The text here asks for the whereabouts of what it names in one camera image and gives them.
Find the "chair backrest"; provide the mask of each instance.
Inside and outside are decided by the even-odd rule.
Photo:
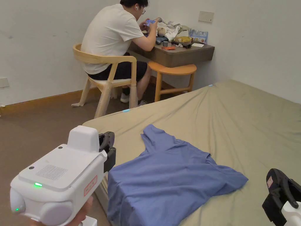
[[[97,56],[81,51],[81,44],[73,46],[73,53],[75,59],[83,63],[89,64],[118,64],[121,62],[137,62],[133,56]]]

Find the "wooden chair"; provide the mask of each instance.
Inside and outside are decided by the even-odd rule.
[[[131,85],[130,92],[130,108],[135,108],[138,105],[138,97],[137,97],[137,88],[136,88],[136,73],[137,73],[137,60],[133,56],[96,56],[92,54],[88,54],[81,51],[81,44],[77,44],[73,46],[73,53],[75,59],[83,63],[90,64],[112,64],[112,68],[110,71],[110,75],[108,80],[94,80],[89,76],[87,78],[87,82],[85,88],[82,92],[82,97],[80,102],[77,104],[72,104],[73,107],[83,106],[86,102],[89,89],[91,87],[91,83],[96,85],[98,89],[101,91],[101,98],[99,100],[99,104],[95,113],[95,118],[104,116],[107,111],[107,107],[111,97],[117,98],[117,93],[114,88],[120,86]],[[116,73],[116,69],[119,63],[121,62],[131,62],[132,63],[132,78],[131,79],[119,79],[114,80],[114,76]]]
[[[156,95],[155,102],[160,101],[161,94],[167,93],[176,93],[176,92],[184,92],[192,91],[193,83],[194,83],[194,74],[197,70],[197,67],[194,64],[181,66],[181,67],[165,67],[155,62],[149,62],[148,65],[153,71],[157,72],[157,85],[156,85]],[[187,88],[179,88],[179,89],[165,89],[161,90],[162,86],[162,74],[170,74],[170,75],[191,75],[189,86]]]

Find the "stool leg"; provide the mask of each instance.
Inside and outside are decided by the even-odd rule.
[[[155,102],[160,101],[161,86],[162,86],[162,74],[160,72],[158,72],[157,73],[157,84],[156,84]]]
[[[108,83],[103,88],[94,118],[99,118],[106,114],[111,96],[111,87],[112,84]]]
[[[86,99],[88,97],[88,93],[91,87],[91,82],[89,79],[87,79],[86,85],[84,87],[84,90],[82,91],[82,97],[80,98],[79,103],[76,104],[72,104],[72,107],[79,107],[79,106],[84,106],[84,104],[86,103]]]
[[[190,76],[190,81],[189,81],[189,90],[188,90],[188,92],[191,92],[191,91],[192,91],[192,88],[193,88],[193,83],[194,83],[194,74],[195,74],[195,72],[194,72],[194,73],[192,73],[192,74],[191,74],[191,76]]]

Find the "human hand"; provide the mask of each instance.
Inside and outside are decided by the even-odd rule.
[[[156,22],[155,22],[155,23],[150,24],[150,30],[151,30],[151,31],[152,31],[152,30],[156,31],[157,28],[158,28],[158,19],[156,19]]]
[[[146,31],[146,30],[148,29],[148,27],[145,26],[147,20],[150,20],[150,18],[147,18],[145,21],[143,21],[143,22],[139,25],[141,31]]]
[[[86,219],[87,213],[90,211],[93,203],[93,197],[91,196],[88,201],[84,204],[84,206],[77,213],[75,218],[66,226],[79,226],[79,224]],[[45,226],[41,222],[36,222],[34,220],[30,220],[30,226]]]

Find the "white sneaker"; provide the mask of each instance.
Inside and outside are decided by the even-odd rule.
[[[122,103],[128,103],[128,102],[130,102],[130,95],[125,95],[124,93],[122,93],[120,101]]]
[[[145,101],[145,100],[142,100],[141,102],[140,102],[140,104],[138,105],[138,107],[140,107],[140,106],[142,106],[142,105],[146,105],[147,104],[147,102]]]

